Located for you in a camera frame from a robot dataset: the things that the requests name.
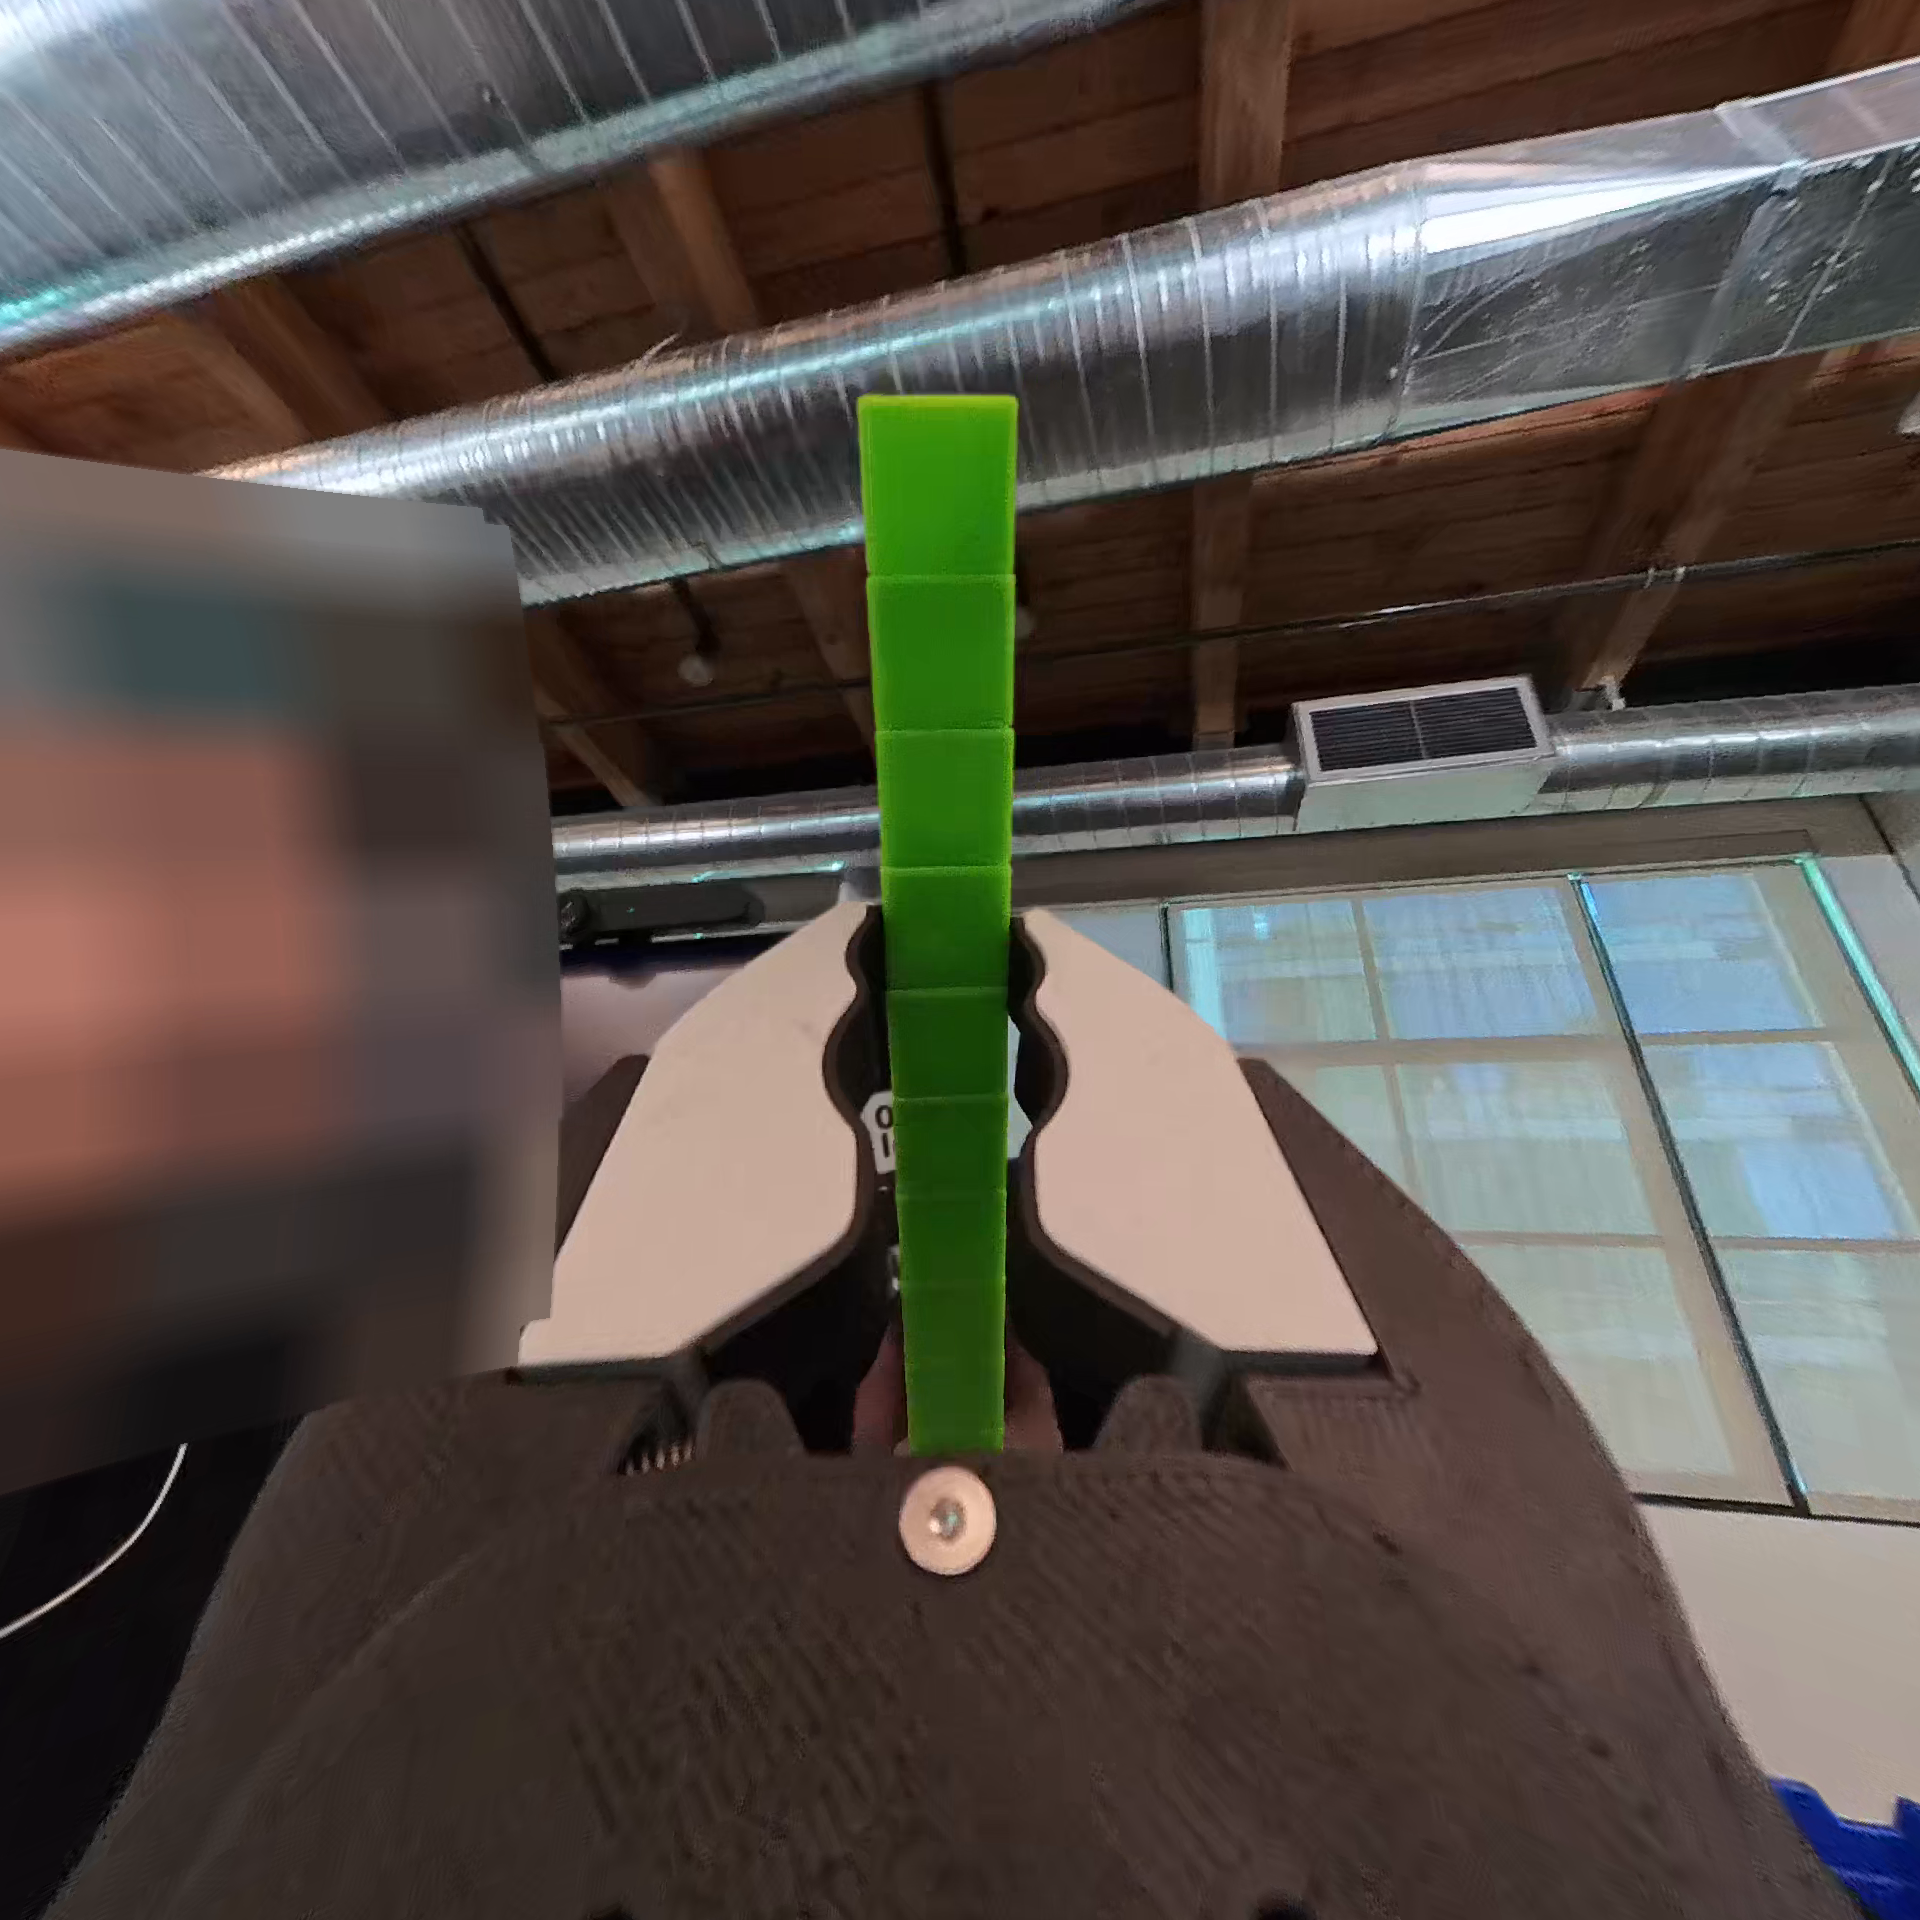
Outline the large silver duct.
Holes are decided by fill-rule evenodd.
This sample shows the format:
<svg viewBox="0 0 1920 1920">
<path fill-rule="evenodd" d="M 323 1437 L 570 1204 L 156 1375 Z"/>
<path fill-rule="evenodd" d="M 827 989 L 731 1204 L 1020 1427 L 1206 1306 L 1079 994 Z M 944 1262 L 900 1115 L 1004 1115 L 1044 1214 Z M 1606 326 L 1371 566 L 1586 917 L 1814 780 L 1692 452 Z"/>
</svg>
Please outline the large silver duct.
<svg viewBox="0 0 1920 1920">
<path fill-rule="evenodd" d="M 475 507 L 528 606 L 862 538 L 858 399 L 1052 511 L 1916 333 L 1916 59 L 1130 230 L 208 476 Z"/>
</svg>

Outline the wide insulated silver duct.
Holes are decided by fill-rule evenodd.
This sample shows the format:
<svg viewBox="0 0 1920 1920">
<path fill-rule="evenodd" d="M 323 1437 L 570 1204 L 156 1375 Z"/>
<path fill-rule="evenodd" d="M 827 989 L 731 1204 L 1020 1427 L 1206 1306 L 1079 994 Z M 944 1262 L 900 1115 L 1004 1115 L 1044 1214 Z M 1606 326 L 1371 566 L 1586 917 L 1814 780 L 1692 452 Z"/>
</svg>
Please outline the wide insulated silver duct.
<svg viewBox="0 0 1920 1920">
<path fill-rule="evenodd" d="M 3 340 L 1095 31 L 1103 2 L 3 6 Z"/>
</svg>

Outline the black video bar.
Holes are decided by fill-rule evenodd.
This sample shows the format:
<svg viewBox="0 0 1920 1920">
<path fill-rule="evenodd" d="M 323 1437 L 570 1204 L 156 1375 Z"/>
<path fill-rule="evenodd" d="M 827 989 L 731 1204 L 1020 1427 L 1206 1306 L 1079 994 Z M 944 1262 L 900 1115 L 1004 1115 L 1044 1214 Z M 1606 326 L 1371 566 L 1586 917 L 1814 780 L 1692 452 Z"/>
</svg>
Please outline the black video bar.
<svg viewBox="0 0 1920 1920">
<path fill-rule="evenodd" d="M 566 888 L 558 915 L 561 946 L 583 950 L 730 936 L 764 920 L 764 900 L 743 880 L 622 882 Z"/>
</svg>

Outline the long green block bar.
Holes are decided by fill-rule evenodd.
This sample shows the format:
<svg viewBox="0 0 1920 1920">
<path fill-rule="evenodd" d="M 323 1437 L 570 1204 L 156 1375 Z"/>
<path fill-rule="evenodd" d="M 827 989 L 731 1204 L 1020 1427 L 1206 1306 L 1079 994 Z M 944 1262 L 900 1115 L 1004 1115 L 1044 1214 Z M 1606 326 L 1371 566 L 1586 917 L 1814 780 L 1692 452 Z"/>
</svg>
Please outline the long green block bar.
<svg viewBox="0 0 1920 1920">
<path fill-rule="evenodd" d="M 859 494 L 906 1444 L 1004 1442 L 1018 402 L 868 396 Z"/>
</svg>

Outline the dark wall board yellow logo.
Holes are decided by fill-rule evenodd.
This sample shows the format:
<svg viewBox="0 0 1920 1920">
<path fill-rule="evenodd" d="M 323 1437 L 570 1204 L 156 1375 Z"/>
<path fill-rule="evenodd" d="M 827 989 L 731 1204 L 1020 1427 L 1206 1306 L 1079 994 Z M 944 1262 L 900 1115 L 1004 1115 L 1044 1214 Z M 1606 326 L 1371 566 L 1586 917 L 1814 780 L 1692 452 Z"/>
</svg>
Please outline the dark wall board yellow logo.
<svg viewBox="0 0 1920 1920">
<path fill-rule="evenodd" d="M 566 972 L 563 1160 L 585 1164 L 618 1136 L 674 1164 L 855 1160 L 859 1122 L 825 1084 L 825 1039 L 790 1072 L 785 1034 L 822 981 L 849 979 L 858 927 L 849 908 L 778 943 L 618 950 Z"/>
</svg>

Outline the blue plastic bin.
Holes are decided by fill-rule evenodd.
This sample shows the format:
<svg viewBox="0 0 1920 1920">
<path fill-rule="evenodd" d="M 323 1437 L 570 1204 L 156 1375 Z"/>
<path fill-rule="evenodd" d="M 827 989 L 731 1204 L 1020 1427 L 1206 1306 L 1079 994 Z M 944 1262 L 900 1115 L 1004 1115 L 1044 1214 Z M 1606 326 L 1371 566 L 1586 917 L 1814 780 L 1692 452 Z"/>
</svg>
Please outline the blue plastic bin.
<svg viewBox="0 0 1920 1920">
<path fill-rule="evenodd" d="M 1839 1814 L 1806 1783 L 1772 1780 L 1798 1831 L 1857 1903 L 1875 1917 L 1919 1917 L 1919 1803 L 1900 1799 L 1888 1822 Z"/>
</svg>

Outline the person's left hand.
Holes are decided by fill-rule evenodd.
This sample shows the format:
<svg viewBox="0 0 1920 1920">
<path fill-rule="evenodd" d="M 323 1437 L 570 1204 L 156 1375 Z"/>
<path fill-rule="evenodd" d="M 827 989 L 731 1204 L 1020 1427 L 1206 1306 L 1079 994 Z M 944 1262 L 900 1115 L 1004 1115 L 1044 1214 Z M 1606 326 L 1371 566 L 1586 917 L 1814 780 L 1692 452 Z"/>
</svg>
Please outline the person's left hand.
<svg viewBox="0 0 1920 1920">
<path fill-rule="evenodd" d="M 1002 1364 L 1002 1442 L 1014 1451 L 1064 1454 L 1065 1437 L 1048 1368 L 1006 1333 Z M 907 1444 L 906 1349 L 895 1319 L 882 1333 L 868 1374 L 858 1384 L 851 1427 L 852 1451 L 904 1455 Z"/>
</svg>

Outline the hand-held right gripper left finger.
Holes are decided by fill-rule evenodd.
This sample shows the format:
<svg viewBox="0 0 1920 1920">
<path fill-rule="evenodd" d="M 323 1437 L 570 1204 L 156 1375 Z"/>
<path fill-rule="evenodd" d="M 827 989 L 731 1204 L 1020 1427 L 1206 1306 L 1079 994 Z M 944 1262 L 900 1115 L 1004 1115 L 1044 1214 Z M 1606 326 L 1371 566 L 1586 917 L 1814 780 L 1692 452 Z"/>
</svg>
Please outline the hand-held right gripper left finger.
<svg viewBox="0 0 1920 1920">
<path fill-rule="evenodd" d="M 866 1110 L 888 1090 L 880 911 L 841 903 L 735 972 L 563 1122 L 552 1306 L 523 1384 L 651 1384 L 691 1436 L 708 1391 L 778 1391 L 844 1454 L 896 1296 Z"/>
</svg>

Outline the large paned window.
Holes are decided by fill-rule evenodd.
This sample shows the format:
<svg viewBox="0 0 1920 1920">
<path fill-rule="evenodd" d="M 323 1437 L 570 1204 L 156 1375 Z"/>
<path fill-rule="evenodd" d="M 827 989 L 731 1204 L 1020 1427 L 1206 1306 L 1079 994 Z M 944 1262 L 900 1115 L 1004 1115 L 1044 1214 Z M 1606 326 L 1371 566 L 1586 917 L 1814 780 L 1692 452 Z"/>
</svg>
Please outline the large paned window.
<svg viewBox="0 0 1920 1920">
<path fill-rule="evenodd" d="M 1916 1523 L 1916 1027 L 1811 855 L 1182 900 L 1163 946 L 1636 1492 Z"/>
</svg>

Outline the white vent grille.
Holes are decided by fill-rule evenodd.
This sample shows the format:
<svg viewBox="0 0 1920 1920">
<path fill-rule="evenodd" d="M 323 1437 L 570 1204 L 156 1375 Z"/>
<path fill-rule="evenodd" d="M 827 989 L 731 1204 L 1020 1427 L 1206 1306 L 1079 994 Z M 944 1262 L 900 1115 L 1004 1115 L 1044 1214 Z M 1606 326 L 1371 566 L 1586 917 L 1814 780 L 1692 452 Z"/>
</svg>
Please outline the white vent grille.
<svg viewBox="0 0 1920 1920">
<path fill-rule="evenodd" d="M 1369 832 L 1523 814 L 1558 758 L 1529 677 L 1296 704 L 1298 832 Z"/>
</svg>

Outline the spiral silver duct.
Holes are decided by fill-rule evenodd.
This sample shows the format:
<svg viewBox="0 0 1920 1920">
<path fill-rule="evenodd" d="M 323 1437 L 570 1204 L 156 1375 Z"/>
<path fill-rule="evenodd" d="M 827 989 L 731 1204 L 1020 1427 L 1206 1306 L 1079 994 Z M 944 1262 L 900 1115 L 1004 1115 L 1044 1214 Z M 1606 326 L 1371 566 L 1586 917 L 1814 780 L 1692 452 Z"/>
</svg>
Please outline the spiral silver duct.
<svg viewBox="0 0 1920 1920">
<path fill-rule="evenodd" d="M 1283 747 L 1097 758 L 1015 781 L 1018 860 L 1479 826 L 1603 812 L 1910 796 L 1913 684 L 1575 710 L 1528 758 L 1321 776 Z M 558 823 L 558 886 L 873 871 L 880 815 L 851 787 Z"/>
</svg>

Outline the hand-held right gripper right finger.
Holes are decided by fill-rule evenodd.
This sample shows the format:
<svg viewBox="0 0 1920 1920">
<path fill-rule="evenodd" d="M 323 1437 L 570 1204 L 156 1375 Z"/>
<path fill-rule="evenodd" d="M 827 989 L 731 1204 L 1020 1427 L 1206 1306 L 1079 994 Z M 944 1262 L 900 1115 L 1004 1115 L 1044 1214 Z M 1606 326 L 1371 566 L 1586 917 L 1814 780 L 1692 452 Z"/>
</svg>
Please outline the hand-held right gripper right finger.
<svg viewBox="0 0 1920 1920">
<path fill-rule="evenodd" d="M 1135 1381 L 1256 1444 L 1257 1390 L 1382 1395 L 1382 1340 L 1232 1044 L 1065 915 L 1015 925 L 1008 1312 L 1089 1444 Z"/>
</svg>

